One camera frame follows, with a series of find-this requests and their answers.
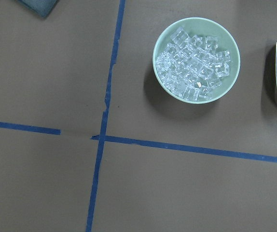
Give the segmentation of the green bowl of ice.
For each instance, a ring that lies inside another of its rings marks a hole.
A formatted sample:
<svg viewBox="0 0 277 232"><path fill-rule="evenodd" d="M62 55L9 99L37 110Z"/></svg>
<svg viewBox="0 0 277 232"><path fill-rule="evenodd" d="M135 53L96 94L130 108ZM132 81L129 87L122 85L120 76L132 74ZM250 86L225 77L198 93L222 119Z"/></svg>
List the green bowl of ice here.
<svg viewBox="0 0 277 232"><path fill-rule="evenodd" d="M153 71L162 89L190 104L214 102L237 81L240 52L230 32L201 17L181 19L158 37Z"/></svg>

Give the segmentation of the grey folded cloth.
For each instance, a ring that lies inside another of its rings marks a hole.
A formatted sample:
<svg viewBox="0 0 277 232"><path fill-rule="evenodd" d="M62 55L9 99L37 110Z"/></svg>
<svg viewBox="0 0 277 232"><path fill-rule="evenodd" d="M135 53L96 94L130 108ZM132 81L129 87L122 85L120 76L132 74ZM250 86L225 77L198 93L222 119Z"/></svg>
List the grey folded cloth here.
<svg viewBox="0 0 277 232"><path fill-rule="evenodd" d="M58 0L18 0L18 2L40 17L46 18L58 3Z"/></svg>

